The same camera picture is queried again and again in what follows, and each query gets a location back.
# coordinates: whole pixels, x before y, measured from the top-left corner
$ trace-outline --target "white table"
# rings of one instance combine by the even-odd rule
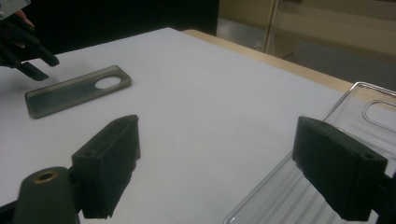
[[[58,55],[34,82],[1,68],[0,205],[21,181],[71,155],[111,120],[136,114],[142,158],[114,217],[81,223],[221,223],[291,151],[297,118],[341,97],[271,65],[172,29]],[[133,86],[43,119],[24,94],[116,64]]]

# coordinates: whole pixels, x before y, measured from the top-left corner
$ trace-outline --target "robotic arm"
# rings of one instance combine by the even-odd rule
[[[15,12],[29,4],[30,0],[0,0],[0,65],[17,68],[33,80],[42,81],[48,76],[32,64],[21,62],[9,48],[10,45],[20,42],[25,45],[24,50],[29,50],[49,66],[59,64],[58,59],[36,38],[34,27],[15,15]]]

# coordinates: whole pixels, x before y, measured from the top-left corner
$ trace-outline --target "dark background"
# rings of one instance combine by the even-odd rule
[[[219,0],[33,0],[23,11],[58,54],[165,27],[215,35]]]

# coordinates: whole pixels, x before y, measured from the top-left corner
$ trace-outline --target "floor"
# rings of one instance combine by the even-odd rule
[[[219,19],[217,36],[251,49],[262,50],[265,31]],[[396,91],[396,65],[394,64],[374,61],[303,41],[297,45],[293,54],[284,60],[352,83],[364,81]]]

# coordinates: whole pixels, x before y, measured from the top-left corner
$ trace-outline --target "transparent plastic case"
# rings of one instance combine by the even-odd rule
[[[389,160],[386,174],[396,171],[396,92],[356,83],[323,119]],[[347,222],[326,204],[304,178],[291,153],[228,215],[223,224],[376,223]]]

